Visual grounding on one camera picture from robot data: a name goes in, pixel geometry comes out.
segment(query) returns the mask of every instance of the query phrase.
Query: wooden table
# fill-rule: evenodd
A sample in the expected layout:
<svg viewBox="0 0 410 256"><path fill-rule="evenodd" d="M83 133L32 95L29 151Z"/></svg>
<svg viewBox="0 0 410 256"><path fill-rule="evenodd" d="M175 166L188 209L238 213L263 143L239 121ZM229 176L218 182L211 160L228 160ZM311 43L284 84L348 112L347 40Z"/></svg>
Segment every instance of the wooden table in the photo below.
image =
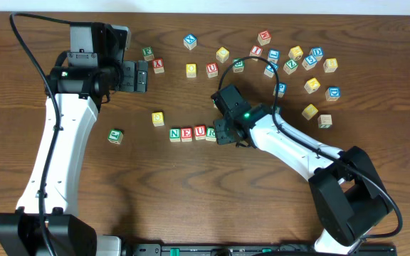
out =
<svg viewBox="0 0 410 256"><path fill-rule="evenodd" d="M399 204L404 229L393 242L400 255L410 255L410 17L294 16L193 14L46 14L71 21L102 21L129 26L128 60L142 59L152 46L163 58L165 74L149 69L146 94L118 92L102 107L83 162L80 219L98 234L125 235L138 241L165 243L279 243L313 241L322 226L308 183L271 155L255 149L218 146L212 142L171 143L173 126L212 125L220 117L210 95L219 77L207 78L205 65L225 46L231 59L249 54L257 33L268 29L273 39L263 46L281 51L281 63L296 45L309 52L321 46L340 67L324 73L299 67L292 75L280 70L288 85L280 101L284 118L300 131L326 144L348 149L357 145L371 156L388 192ZM17 25L48 73L56 56L69 48L67 26L18 18ZM193 33L198 46L187 50L183 37ZM219 63L219 72L231 62ZM198 65L197 78L186 78L186 63ZM262 62L248 60L244 73L229 73L251 103L273 100L275 80L263 74ZM316 77L322 84L309 95L303 85ZM329 86L342 96L326 102ZM33 169L45 118L43 86L16 41L9 14L0 13L0 212L12 212ZM331 129L318 129L302 110L313 103L331 114ZM151 113L164 111L166 125L153 127ZM108 132L125 130L120 146ZM396 225L394 214L374 233ZM0 255L4 252L0 246Z"/></svg>

